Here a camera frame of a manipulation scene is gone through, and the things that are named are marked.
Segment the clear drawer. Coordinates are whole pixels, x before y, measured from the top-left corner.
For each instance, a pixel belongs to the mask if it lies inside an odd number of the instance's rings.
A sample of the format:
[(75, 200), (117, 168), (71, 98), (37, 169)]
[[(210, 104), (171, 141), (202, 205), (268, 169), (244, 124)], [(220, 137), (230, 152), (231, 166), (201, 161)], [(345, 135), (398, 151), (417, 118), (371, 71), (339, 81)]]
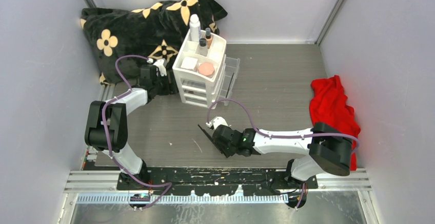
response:
[(219, 89), (219, 93), (218, 93), (217, 98), (216, 98), (217, 100), (225, 98), (226, 93), (227, 93), (227, 88), (228, 88), (228, 85), (230, 83), (231, 76), (233, 73), (235, 73), (232, 87), (231, 87), (229, 95), (228, 95), (228, 98), (232, 97), (233, 87), (234, 87), (235, 81), (238, 77), (239, 70), (240, 70), (240, 59), (225, 56), (224, 77), (223, 77), (223, 82), (221, 84), (221, 87)]

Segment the beige foundation bottle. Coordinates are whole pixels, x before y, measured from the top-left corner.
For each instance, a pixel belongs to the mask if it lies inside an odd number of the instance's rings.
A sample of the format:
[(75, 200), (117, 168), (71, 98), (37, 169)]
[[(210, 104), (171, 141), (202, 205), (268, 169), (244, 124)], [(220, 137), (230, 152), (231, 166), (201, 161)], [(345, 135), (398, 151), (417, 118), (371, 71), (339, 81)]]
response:
[(207, 48), (209, 49), (211, 47), (212, 40), (213, 40), (210, 28), (206, 28), (205, 29), (205, 39), (206, 39), (206, 42), (207, 42)]

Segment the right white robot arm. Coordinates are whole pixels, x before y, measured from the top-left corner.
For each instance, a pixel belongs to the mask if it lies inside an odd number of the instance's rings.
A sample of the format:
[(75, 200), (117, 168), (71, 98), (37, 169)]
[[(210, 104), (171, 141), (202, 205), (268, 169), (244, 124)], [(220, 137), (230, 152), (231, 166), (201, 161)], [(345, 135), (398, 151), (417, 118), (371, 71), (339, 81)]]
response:
[(293, 189), (323, 172), (348, 176), (351, 171), (355, 138), (325, 123), (298, 131), (248, 128), (240, 132), (231, 129), (222, 117), (216, 117), (206, 126), (213, 131), (206, 136), (226, 158), (235, 154), (245, 157), (269, 153), (300, 155), (289, 161), (285, 174), (286, 185)]

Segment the white plastic drawer organizer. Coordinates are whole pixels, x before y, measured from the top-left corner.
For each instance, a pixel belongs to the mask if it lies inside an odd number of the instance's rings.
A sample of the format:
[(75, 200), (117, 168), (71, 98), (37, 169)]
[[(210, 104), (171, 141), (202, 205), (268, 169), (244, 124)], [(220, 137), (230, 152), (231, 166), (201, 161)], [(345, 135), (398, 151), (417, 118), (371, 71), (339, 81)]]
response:
[[(197, 54), (199, 42), (191, 41), (190, 31), (187, 31), (172, 66), (181, 101), (185, 104), (209, 108), (219, 93), (224, 77), (227, 41), (217, 34), (211, 35), (213, 37), (211, 47), (208, 49), (207, 56), (202, 56)], [(207, 78), (198, 71), (180, 68), (182, 60), (187, 56), (197, 58), (198, 66), (202, 63), (212, 63), (215, 68), (214, 76)]]

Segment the white spray bottle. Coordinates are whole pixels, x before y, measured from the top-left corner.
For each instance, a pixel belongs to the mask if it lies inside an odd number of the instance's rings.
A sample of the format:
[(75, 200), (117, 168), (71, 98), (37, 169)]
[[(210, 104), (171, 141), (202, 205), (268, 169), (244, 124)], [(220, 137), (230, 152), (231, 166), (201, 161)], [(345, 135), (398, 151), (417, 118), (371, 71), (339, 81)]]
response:
[(197, 14), (191, 15), (189, 28), (191, 41), (199, 42), (201, 38), (201, 23)]

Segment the black cap clear bottle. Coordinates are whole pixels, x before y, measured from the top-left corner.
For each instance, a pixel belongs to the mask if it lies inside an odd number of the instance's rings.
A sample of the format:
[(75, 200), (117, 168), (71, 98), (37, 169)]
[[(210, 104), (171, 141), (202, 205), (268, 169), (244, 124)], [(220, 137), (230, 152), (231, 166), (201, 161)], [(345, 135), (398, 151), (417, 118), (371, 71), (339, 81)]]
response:
[(207, 44), (207, 40), (205, 38), (200, 38), (199, 46), (197, 49), (197, 54), (202, 55), (202, 56), (207, 56), (208, 44)]

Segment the small cream box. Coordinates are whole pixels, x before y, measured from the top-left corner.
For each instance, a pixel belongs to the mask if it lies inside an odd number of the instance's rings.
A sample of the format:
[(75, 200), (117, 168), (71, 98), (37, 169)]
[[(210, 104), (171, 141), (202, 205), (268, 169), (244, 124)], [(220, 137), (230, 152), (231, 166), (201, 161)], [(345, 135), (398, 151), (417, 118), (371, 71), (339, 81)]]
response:
[(195, 57), (184, 57), (182, 60), (180, 68), (196, 72), (198, 68), (199, 60)]

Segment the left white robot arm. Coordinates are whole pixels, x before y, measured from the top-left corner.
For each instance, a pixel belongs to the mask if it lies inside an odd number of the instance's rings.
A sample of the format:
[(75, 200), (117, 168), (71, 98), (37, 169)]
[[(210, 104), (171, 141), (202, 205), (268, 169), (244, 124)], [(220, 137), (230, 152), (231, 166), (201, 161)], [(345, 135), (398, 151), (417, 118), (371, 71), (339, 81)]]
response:
[(138, 190), (149, 185), (147, 165), (129, 146), (127, 116), (146, 105), (157, 95), (170, 94), (166, 67), (160, 59), (140, 68), (139, 83), (119, 97), (90, 104), (85, 129), (85, 143), (115, 160), (121, 175)]

